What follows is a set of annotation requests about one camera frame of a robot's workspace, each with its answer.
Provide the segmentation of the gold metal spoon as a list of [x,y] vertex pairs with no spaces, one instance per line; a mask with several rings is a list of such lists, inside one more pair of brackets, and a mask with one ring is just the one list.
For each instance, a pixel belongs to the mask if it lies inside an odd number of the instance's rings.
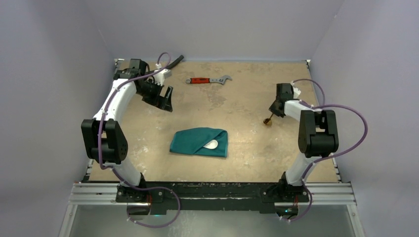
[[271,126],[272,125],[272,117],[274,116],[274,114],[272,113],[268,118],[263,120],[264,125],[266,126]]

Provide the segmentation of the teal cloth napkin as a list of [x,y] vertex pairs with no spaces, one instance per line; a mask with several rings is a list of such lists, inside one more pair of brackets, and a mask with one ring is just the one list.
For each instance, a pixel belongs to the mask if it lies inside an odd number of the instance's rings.
[[[214,150],[203,146],[210,140],[217,140]],[[197,127],[178,131],[174,134],[169,151],[181,155],[197,155],[226,158],[228,153],[228,132],[224,129]]]

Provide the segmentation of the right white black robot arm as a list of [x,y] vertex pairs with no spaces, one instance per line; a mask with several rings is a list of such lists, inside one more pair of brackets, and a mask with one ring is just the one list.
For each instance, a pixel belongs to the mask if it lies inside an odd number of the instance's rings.
[[316,166],[316,160],[328,157],[339,147],[335,112],[314,109],[298,100],[298,94],[292,84],[278,83],[275,100],[269,107],[273,115],[291,117],[299,122],[299,154],[277,185],[277,194],[284,201],[303,193],[306,178]]

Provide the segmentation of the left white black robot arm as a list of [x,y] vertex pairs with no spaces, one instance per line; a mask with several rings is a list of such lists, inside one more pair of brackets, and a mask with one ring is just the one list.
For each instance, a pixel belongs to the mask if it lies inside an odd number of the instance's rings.
[[151,106],[172,112],[173,88],[169,86],[165,94],[161,94],[165,79],[170,75],[169,65],[157,63],[156,69],[150,71],[143,60],[131,59],[128,68],[115,69],[111,90],[101,109],[93,118],[81,123],[88,158],[95,160],[102,170],[112,170],[120,184],[129,187],[128,196],[135,202],[146,199],[148,188],[143,174],[127,158],[128,141],[120,121],[135,94]]

